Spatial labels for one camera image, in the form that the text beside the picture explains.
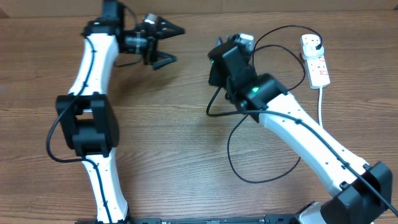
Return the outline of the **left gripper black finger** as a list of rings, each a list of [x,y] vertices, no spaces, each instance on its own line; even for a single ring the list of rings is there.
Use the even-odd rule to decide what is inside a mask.
[[[157,58],[155,62],[152,63],[153,70],[158,70],[168,64],[174,63],[177,61],[177,57],[165,52],[157,52]]]
[[[161,18],[158,31],[159,39],[168,39],[183,34],[185,34],[184,28],[177,26],[164,18]]]

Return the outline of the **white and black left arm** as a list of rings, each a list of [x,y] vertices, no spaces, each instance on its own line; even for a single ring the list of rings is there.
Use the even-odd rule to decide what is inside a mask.
[[[47,154],[55,161],[50,141],[60,125],[67,146],[90,178],[96,201],[94,223],[132,223],[130,209],[119,181],[116,151],[119,124],[108,99],[112,69],[119,54],[140,55],[144,65],[158,70],[176,62],[173,55],[158,50],[158,42],[182,35],[185,29],[155,14],[146,15],[133,29],[125,28],[124,13],[130,10],[121,1],[103,1],[102,13],[84,27],[84,54],[75,82],[67,95],[56,99],[57,118],[46,139]]]

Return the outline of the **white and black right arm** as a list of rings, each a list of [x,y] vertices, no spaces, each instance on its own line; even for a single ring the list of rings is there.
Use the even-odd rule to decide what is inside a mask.
[[[294,95],[268,73],[258,75],[249,63],[250,35],[218,40],[209,52],[209,83],[226,90],[238,114],[252,117],[278,135],[302,158],[330,194],[292,216],[291,223],[372,223],[392,210],[391,170],[349,151],[299,105]]]

